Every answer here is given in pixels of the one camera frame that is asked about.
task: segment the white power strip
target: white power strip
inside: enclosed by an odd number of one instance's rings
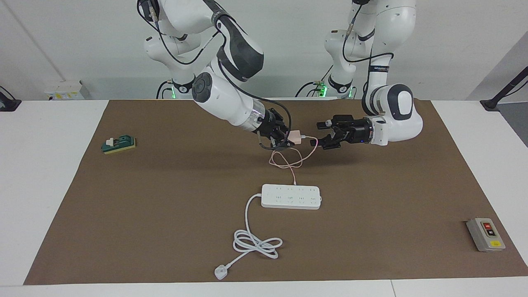
[[[318,187],[265,184],[261,204],[268,208],[319,209],[321,196]]]

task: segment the brown paper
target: brown paper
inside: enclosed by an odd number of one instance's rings
[[[327,131],[317,131],[317,121],[363,115],[359,101],[284,104],[294,129],[319,138]],[[419,137],[317,150],[295,170],[300,185],[320,187],[319,210],[253,202],[254,234],[284,245],[278,259],[247,255],[224,281],[528,275],[434,107],[416,105]],[[123,134],[136,137],[137,148],[101,152]],[[298,147],[303,155],[311,149]],[[192,101],[111,101],[25,284],[216,281],[214,269],[239,255],[233,233],[244,228],[249,197],[265,183],[292,183],[268,158],[255,134]],[[477,251],[464,223],[475,217],[493,219],[505,251]]]

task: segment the power outlet socket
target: power outlet socket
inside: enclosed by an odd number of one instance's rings
[[[48,100],[86,100],[90,96],[88,89],[75,80],[50,84],[44,89],[44,93]]]
[[[321,195],[318,187],[305,185],[265,184],[261,204],[267,208],[319,209]]]

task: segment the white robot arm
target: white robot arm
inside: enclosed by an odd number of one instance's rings
[[[155,22],[160,31],[158,36],[151,36],[144,41],[145,52],[151,59],[167,66],[171,72],[176,98],[191,99],[191,89],[195,79],[192,61],[184,62],[180,55],[198,48],[201,43],[200,35],[184,34],[176,30],[168,20],[164,8],[156,1],[140,0],[139,4],[143,7],[148,20]]]
[[[267,149],[281,149],[293,146],[288,141],[289,128],[284,119],[274,109],[266,109],[260,100],[266,99],[250,95],[239,85],[257,74],[263,67],[262,49],[240,27],[221,5],[214,0],[148,0],[159,4],[160,17],[166,16],[176,34],[199,34],[215,27],[224,37],[224,44],[216,57],[205,67],[193,82],[192,98],[210,114],[227,120],[234,126],[254,132],[270,139]],[[192,50],[189,42],[185,47]],[[180,63],[173,63],[167,56],[158,53],[151,57],[181,72]]]
[[[362,106],[369,115],[362,120],[337,115],[318,123],[333,133],[319,141],[324,149],[340,142],[387,145],[416,137],[423,121],[414,107],[413,94],[402,84],[387,85],[392,51],[412,34],[416,21],[416,0],[353,0],[348,31],[327,36],[325,48],[334,60],[327,78],[328,93],[347,97],[352,87],[355,62],[369,61],[369,76],[363,88]]]

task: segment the white wall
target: white wall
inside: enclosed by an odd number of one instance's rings
[[[293,96],[322,77],[332,63],[324,37],[346,28],[350,9],[350,0],[220,2],[265,51],[264,69],[244,87],[269,97]],[[59,72],[82,80],[96,99],[152,98],[168,78],[143,52],[143,39],[154,31],[137,16],[133,0],[0,0],[0,83],[21,99],[37,99],[59,74],[5,4]],[[417,17],[414,35],[396,52],[389,83],[405,83],[422,99],[463,100],[526,32],[528,6],[526,0],[419,0]],[[197,72],[219,42],[204,52]],[[359,67],[357,86],[365,72]]]
[[[484,78],[480,85],[469,95],[468,100],[487,100],[493,98],[525,67],[528,67],[528,32],[524,34],[521,40],[519,40],[500,63]],[[522,86],[524,81],[514,88],[513,91]],[[526,101],[528,101],[528,86],[504,98],[501,100],[501,103]]]

